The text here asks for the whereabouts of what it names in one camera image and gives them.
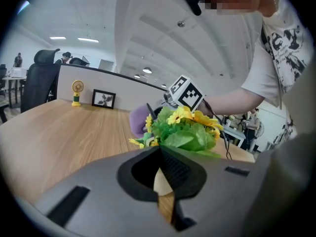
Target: white ceiling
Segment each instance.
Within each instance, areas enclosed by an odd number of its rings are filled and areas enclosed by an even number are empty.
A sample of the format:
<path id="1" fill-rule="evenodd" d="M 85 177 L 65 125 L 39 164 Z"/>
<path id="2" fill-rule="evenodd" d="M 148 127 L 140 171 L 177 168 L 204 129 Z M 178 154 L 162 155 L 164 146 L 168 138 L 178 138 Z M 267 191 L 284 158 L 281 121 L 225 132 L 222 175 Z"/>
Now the white ceiling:
<path id="1" fill-rule="evenodd" d="M 201 4 L 203 13 L 197 17 L 183 0 L 138 1 L 137 5 L 133 0 L 126 5 L 134 5 L 136 20 L 128 21 L 133 30 L 126 50 L 121 48 L 122 61 L 116 49 L 122 74 L 132 77 L 150 67 L 149 82 L 158 86 L 170 86 L 184 74 L 206 94 L 224 93 L 244 82 L 261 30 L 259 14 L 218 15 Z M 178 21 L 186 26 L 179 28 Z"/>
<path id="2" fill-rule="evenodd" d="M 17 16 L 16 24 L 52 47 L 94 48 L 115 59 L 116 0 L 32 0 Z M 66 37 L 51 40 L 49 37 Z M 78 38 L 97 39 L 99 43 Z"/>
<path id="3" fill-rule="evenodd" d="M 150 67 L 149 79 L 140 80 L 170 86 L 187 75 L 206 94 L 224 93 L 239 87 L 248 74 L 261 18 L 201 8 L 196 17 L 183 0 L 33 0 L 16 23 L 51 47 L 94 48 L 113 56 L 123 75 L 134 77 Z M 186 26 L 179 28 L 178 21 Z"/>

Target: cubicle partition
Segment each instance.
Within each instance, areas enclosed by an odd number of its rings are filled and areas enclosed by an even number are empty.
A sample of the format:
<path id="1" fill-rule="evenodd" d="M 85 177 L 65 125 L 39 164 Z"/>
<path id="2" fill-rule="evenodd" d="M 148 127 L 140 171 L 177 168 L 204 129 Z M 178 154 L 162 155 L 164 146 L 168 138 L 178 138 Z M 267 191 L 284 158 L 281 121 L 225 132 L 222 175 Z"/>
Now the cubicle partition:
<path id="1" fill-rule="evenodd" d="M 80 102 L 91 104 L 93 90 L 98 89 L 116 94 L 115 109 L 132 111 L 137 107 L 163 99 L 162 88 L 108 71 L 78 65 L 61 65 L 57 99 L 73 100 L 72 84 L 75 80 L 84 83 Z"/>

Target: framed photo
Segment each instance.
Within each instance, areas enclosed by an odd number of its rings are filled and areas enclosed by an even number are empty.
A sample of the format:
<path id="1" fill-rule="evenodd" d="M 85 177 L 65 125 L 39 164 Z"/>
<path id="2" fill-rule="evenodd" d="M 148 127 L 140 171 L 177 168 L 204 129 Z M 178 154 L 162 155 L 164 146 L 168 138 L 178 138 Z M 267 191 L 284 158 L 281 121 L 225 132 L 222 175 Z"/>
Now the framed photo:
<path id="1" fill-rule="evenodd" d="M 95 89 L 93 90 L 92 106 L 113 109 L 115 96 L 115 93 Z"/>

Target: desk surface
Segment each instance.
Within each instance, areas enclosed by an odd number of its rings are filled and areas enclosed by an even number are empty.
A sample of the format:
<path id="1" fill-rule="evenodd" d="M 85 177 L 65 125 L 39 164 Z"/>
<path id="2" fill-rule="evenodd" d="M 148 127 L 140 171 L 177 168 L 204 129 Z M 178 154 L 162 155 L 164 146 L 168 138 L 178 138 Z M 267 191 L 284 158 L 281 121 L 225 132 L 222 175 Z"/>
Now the desk surface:
<path id="1" fill-rule="evenodd" d="M 240 138 L 243 138 L 243 139 L 246 138 L 246 136 L 244 135 L 243 132 L 240 132 L 238 130 L 234 130 L 233 128 L 231 128 L 229 126 L 226 126 L 226 125 L 224 125 L 224 132 L 232 133 L 232 134 L 234 134 L 234 135 L 236 135 L 236 136 L 238 136 Z"/>
<path id="2" fill-rule="evenodd" d="M 11 81 L 11 80 L 26 80 L 26 77 L 5 77 L 2 80 Z"/>
<path id="3" fill-rule="evenodd" d="M 132 151 L 129 112 L 55 100 L 0 126 L 0 161 L 12 192 L 31 203 L 51 186 L 94 160 Z M 226 158 L 224 141 L 214 152 Z M 235 160 L 254 162 L 252 154 L 230 145 Z M 159 200 L 171 217 L 173 195 Z"/>

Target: hand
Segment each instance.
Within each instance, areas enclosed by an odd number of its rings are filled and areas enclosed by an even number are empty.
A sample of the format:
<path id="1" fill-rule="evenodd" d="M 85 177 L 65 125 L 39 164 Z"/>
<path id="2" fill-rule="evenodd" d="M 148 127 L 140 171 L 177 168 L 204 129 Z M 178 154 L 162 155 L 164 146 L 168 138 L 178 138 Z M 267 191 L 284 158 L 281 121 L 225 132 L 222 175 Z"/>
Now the hand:
<path id="1" fill-rule="evenodd" d="M 213 113 L 206 107 L 204 102 L 200 103 L 200 105 L 197 107 L 197 110 L 202 112 L 204 115 L 209 116 L 211 119 L 213 118 Z"/>

